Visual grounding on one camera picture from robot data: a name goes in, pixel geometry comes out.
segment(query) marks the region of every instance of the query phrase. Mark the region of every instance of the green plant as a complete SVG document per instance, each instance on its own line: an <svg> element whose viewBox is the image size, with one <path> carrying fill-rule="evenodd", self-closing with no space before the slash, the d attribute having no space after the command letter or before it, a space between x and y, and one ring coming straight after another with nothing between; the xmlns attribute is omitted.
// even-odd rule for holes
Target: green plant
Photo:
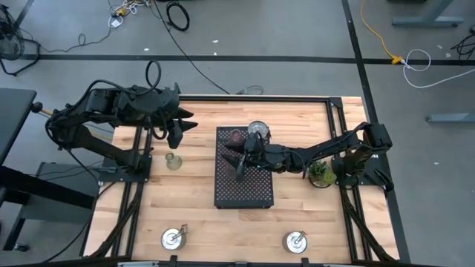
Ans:
<svg viewBox="0 0 475 267"><path fill-rule="evenodd" d="M316 161L309 166L309 180L316 187L328 187L336 180L336 175L332 172L325 161Z"/></svg>

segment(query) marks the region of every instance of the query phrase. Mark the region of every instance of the potted plant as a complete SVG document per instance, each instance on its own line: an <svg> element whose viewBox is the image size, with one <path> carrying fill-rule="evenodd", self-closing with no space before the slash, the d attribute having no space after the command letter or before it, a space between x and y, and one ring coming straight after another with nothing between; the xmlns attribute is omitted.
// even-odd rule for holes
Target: potted plant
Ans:
<svg viewBox="0 0 475 267"><path fill-rule="evenodd" d="M309 167L309 181L316 188L327 188L336 181L336 175L325 161L315 161Z"/></svg>

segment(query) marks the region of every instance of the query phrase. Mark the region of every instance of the perforated black board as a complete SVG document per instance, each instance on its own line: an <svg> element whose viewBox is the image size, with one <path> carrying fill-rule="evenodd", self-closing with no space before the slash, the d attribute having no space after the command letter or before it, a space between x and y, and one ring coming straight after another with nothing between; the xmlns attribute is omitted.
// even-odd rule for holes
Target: perforated black board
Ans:
<svg viewBox="0 0 475 267"><path fill-rule="evenodd" d="M247 127L218 127L216 129L216 166L214 171L214 206L216 208L270 208L274 205L272 173L248 167L244 180L237 182L234 168L221 156L239 156L224 145L231 132L238 129L247 138Z"/></svg>

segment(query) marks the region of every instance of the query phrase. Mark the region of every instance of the wooden table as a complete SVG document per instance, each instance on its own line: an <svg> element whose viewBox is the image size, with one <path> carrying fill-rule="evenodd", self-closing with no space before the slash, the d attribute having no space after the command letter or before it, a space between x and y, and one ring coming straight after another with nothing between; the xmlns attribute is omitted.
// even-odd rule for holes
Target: wooden table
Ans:
<svg viewBox="0 0 475 267"><path fill-rule="evenodd" d="M366 120L361 98L341 99L348 129ZM174 151L183 159L178 171L166 167L164 155L170 151L167 142L152 142L154 158L140 207L134 260L168 260L175 254L179 261L299 263L302 257L308 257L311 263L350 262L337 186L317 189L300 174L273 174L275 205L270 209L218 210L213 206L217 126L247 126L261 120L270 127L273 143L308 147L330 139L324 104L182 101L180 106L194 113L189 120L198 122L198 126L185 132ZM339 125L335 108L333 113ZM134 132L134 128L117 128L113 144L131 148ZM97 201L84 255L95 251L114 227L123 187L117 183ZM360 192L369 229L387 253L398 258L384 192L370 185L360 186ZM166 251L160 243L162 233L185 223L189 226L186 246ZM362 258L361 239L358 229L353 228ZM303 254L285 252L282 236L300 230L308 233L309 248ZM125 250L126 236L122 235L121 251Z"/></svg>

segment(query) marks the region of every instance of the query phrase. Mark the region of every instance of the concrete floor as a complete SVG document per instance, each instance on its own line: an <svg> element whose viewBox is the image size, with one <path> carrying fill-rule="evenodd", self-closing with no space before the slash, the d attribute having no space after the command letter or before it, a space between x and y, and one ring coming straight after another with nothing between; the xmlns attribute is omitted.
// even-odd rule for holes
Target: concrete floor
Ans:
<svg viewBox="0 0 475 267"><path fill-rule="evenodd" d="M387 41L395 54L405 56L414 48L426 50L435 59L455 59L449 48L467 35L475 24L475 3L457 0L447 16L464 16L465 23L448 29L405 29L392 27L392 16L409 16L428 9L425 4L402 4L367 0L365 17ZM26 0L0 0L17 17ZM106 0L36 0L21 27L48 49L76 44L79 33L88 41L107 33ZM172 31L184 51L193 56L326 56L353 58L340 1L334 0L202 0L183 1L191 16L185 33ZM361 52L366 59L386 59L379 40L362 24L361 0L350 0ZM126 17L124 25L112 30L101 44L72 50L82 55L180 55L161 22L150 10ZM25 61L8 62L15 68ZM144 85L146 62L44 60L18 77L0 73L0 87L34 89L36 100L46 108L60 108L75 102L95 79L109 79L121 85ZM249 85L262 85L265 94L362 96L358 69L354 64L306 62L196 62L216 83L231 92ZM162 62L162 86L178 82L184 93L220 93L188 62ZM425 73L410 73L413 83L426 85L470 67L437 66ZM470 266L475 246L475 153L474 125L429 125L430 113L472 111L475 74L429 89L409 86L402 67L366 65L367 77L379 121L384 123L394 146L388 153L396 184L399 209L410 258L413 263L438 266ZM30 115L5 165L34 173L41 161L73 163L46 137L44 119ZM97 155L77 151L85 163ZM19 207L4 204L0 209L6 239ZM0 251L0 265L36 263L55 254L80 230L81 225L29 222L19 241L31 245L26 253ZM59 259L78 257L78 240Z"/></svg>

